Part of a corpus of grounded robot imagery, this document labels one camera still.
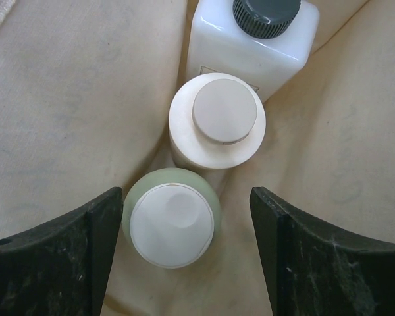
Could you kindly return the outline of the green bottle white cap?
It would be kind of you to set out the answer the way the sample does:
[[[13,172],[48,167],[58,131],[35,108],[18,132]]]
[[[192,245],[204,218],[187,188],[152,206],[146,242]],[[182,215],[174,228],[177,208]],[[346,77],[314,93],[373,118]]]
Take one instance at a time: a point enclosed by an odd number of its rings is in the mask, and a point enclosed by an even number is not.
[[[178,269],[207,251],[221,227],[221,205],[200,175],[181,168],[158,169],[127,193],[121,227],[148,263]]]

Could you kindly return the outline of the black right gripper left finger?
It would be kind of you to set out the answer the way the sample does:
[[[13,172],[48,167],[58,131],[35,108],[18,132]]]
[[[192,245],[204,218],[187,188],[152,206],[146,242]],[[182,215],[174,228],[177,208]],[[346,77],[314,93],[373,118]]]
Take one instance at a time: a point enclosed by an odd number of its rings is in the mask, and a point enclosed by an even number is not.
[[[114,187],[0,239],[0,315],[100,315],[122,210]]]

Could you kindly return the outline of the white square bottle dark cap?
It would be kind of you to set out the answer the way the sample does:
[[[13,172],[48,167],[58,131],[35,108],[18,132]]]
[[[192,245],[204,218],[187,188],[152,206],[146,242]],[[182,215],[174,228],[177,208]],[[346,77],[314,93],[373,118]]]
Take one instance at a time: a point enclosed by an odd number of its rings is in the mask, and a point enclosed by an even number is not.
[[[268,100],[306,64],[319,23],[307,1],[199,1],[186,79],[222,72]]]

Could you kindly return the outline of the beige bottle beige cap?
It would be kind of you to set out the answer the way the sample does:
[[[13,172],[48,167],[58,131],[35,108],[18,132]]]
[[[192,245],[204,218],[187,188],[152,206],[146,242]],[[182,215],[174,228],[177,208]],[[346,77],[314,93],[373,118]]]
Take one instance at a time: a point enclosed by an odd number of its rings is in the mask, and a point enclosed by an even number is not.
[[[231,169],[251,159],[266,130],[263,104],[243,80],[208,73],[187,81],[169,109],[174,163],[187,169]]]

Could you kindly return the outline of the cream floral canvas bag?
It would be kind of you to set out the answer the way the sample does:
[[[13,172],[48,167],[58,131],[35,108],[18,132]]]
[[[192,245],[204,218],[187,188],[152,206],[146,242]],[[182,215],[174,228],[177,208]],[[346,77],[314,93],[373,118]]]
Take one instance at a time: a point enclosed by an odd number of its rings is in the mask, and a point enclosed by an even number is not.
[[[183,269],[117,242],[103,315],[270,315],[249,197],[263,186],[395,243],[395,1],[316,1],[304,68],[268,99],[258,152],[212,172],[221,233]],[[172,164],[195,1],[0,1],[0,239]]]

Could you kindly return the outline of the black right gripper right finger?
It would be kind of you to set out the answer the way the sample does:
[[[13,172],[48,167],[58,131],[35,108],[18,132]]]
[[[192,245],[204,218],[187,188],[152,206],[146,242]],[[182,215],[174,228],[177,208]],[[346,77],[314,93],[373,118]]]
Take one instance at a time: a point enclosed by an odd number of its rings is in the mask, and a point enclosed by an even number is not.
[[[395,315],[395,244],[254,187],[250,211],[274,315]]]

